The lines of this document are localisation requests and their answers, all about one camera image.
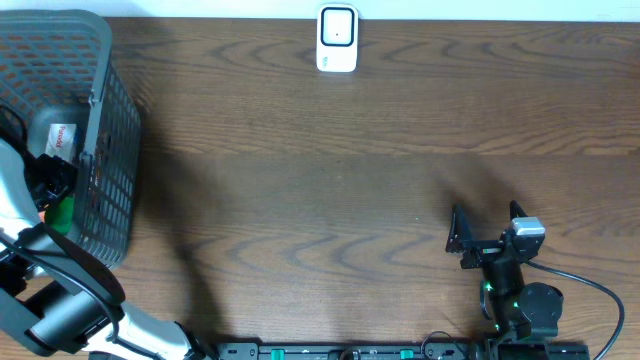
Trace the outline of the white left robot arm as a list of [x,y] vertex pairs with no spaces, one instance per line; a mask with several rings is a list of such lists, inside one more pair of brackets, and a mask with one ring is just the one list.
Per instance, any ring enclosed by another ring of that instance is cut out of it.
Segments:
[[125,300],[100,261],[41,221],[21,155],[1,144],[1,329],[39,356],[93,359],[215,359],[176,322]]

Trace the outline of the white Panadol medicine box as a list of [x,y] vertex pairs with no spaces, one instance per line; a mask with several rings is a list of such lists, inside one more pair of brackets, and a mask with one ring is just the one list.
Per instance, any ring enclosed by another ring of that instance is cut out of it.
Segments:
[[45,153],[71,163],[75,156],[77,126],[54,123],[50,125]]

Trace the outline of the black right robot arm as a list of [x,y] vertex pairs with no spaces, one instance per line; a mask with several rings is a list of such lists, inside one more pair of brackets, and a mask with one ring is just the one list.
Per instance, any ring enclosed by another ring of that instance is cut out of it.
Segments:
[[455,205],[445,251],[460,254],[463,269],[482,271],[481,311],[500,335],[512,342],[553,338],[558,335],[563,294],[545,283],[526,283],[521,270],[538,255],[546,229],[515,200],[509,212],[510,222],[499,238],[478,240],[462,207]]

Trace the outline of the green lid jar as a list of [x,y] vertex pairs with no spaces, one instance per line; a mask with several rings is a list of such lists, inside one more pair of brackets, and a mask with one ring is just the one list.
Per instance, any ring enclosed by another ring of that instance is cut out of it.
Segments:
[[66,197],[59,204],[52,205],[44,212],[44,222],[62,235],[67,235],[73,223],[75,199]]

